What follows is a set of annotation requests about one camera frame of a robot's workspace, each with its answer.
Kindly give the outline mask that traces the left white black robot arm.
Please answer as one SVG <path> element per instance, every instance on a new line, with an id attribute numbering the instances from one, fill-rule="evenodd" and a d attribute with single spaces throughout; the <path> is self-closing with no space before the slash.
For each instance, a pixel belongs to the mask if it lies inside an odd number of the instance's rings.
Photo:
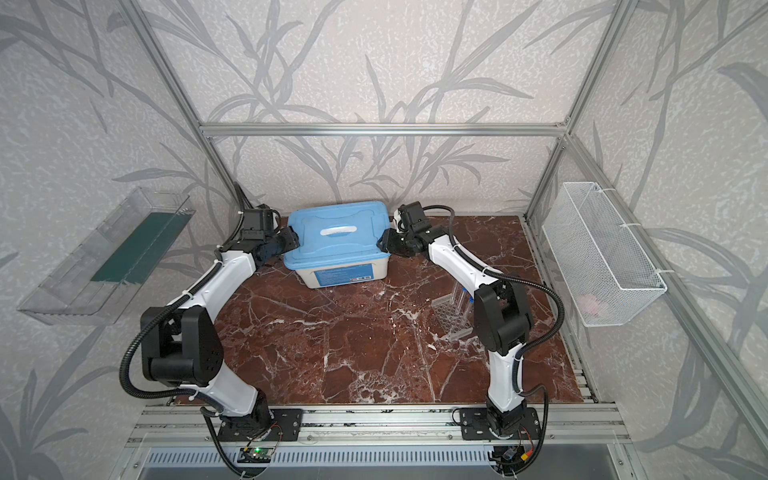
<path id="1" fill-rule="evenodd" d="M 236 290 L 270 260 L 296 249 L 297 234 L 261 204 L 239 211 L 237 227 L 212 267 L 174 301 L 147 309 L 119 368 L 122 389 L 138 399 L 187 396 L 252 436 L 273 423 L 264 392 L 224 361 L 214 322 Z"/>

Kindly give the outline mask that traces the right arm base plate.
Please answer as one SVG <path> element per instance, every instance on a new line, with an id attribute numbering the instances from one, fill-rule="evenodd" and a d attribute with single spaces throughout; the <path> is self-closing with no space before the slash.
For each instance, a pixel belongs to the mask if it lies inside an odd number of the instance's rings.
<path id="1" fill-rule="evenodd" d="M 526 404 L 503 413 L 488 407 L 456 408 L 452 419 L 465 441 L 538 440 L 541 434 L 538 413 Z"/>

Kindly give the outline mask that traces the blue capped test tube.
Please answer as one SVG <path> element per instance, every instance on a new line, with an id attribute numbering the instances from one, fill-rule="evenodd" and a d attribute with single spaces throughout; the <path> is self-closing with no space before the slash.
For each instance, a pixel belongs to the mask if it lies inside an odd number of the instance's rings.
<path id="1" fill-rule="evenodd" d="M 461 284 L 456 285 L 457 312 L 461 316 L 468 316 L 473 307 L 473 297 Z"/>

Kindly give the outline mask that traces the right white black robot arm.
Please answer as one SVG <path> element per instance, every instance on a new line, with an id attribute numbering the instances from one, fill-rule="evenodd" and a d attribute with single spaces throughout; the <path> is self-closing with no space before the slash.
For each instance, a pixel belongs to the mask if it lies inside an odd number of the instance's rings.
<path id="1" fill-rule="evenodd" d="M 505 274 L 487 265 L 456 239 L 453 231 L 455 212 L 446 205 L 448 226 L 434 226 L 426 216 L 433 205 L 419 202 L 404 204 L 394 214 L 394 226 L 377 242 L 385 253 L 411 258 L 418 254 L 441 267 L 473 299 L 474 332 L 488 351 L 490 384 L 487 393 L 487 422 L 491 433 L 510 438 L 523 428 L 534 412 L 528 398 L 541 392 L 548 402 L 548 392 L 539 384 L 523 388 L 523 361 L 526 355 L 550 340 L 564 323 L 564 304 L 550 287 Z M 557 307 L 555 324 L 540 337 L 530 340 L 534 326 L 526 289 L 539 290 Z"/>

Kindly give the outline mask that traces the clear test tube rack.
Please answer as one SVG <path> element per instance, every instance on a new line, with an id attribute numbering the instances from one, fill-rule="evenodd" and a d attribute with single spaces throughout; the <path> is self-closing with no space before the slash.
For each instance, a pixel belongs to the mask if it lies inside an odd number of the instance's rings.
<path id="1" fill-rule="evenodd" d="M 473 331 L 470 320 L 472 310 L 468 316 L 457 312 L 456 290 L 431 302 L 432 311 L 443 330 L 442 337 L 447 341 L 462 339 Z"/>

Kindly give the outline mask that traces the blue plastic bin lid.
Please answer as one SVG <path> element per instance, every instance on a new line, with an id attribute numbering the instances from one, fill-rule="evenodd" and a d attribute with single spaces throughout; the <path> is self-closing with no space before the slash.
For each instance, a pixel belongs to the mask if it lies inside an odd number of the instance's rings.
<path id="1" fill-rule="evenodd" d="M 299 247 L 283 260 L 294 271 L 389 257 L 377 246 L 390 228 L 387 207 L 379 201 L 297 210 L 288 226 L 298 235 Z"/>

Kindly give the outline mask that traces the white plastic storage bin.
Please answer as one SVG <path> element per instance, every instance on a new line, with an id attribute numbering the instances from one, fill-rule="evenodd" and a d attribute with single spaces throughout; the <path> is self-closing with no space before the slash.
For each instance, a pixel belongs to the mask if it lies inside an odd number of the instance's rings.
<path id="1" fill-rule="evenodd" d="M 299 269 L 296 273 L 310 289 L 382 280 L 388 273 L 387 256 L 362 262 Z"/>

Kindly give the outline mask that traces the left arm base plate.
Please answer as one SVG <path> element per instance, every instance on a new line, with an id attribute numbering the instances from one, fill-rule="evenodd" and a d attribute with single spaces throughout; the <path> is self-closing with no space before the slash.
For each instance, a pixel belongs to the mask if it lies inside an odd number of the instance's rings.
<path id="1" fill-rule="evenodd" d="M 224 417 L 217 433 L 221 442 L 298 440 L 303 411 L 301 409 L 271 409 L 265 420 L 252 416 Z"/>

